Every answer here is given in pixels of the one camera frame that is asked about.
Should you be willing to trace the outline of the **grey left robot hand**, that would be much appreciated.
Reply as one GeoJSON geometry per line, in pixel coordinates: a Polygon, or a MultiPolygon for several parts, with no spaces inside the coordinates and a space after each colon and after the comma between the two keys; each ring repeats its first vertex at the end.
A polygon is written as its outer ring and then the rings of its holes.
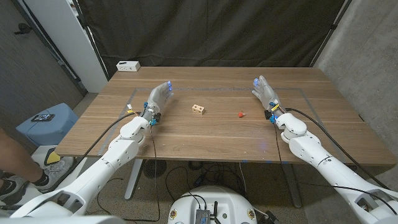
{"type": "Polygon", "coordinates": [[[171,81],[164,82],[155,87],[148,99],[147,107],[144,110],[143,118],[150,121],[157,113],[162,113],[166,103],[173,97],[171,81]]]}

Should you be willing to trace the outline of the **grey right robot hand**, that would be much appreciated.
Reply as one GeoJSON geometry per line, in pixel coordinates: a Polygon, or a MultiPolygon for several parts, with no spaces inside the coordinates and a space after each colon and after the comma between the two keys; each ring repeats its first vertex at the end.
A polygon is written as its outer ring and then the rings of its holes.
{"type": "Polygon", "coordinates": [[[253,85],[254,89],[252,90],[252,94],[260,100],[262,106],[268,113],[273,114],[275,118],[285,113],[285,109],[282,107],[277,93],[262,75],[254,79],[253,85]]]}

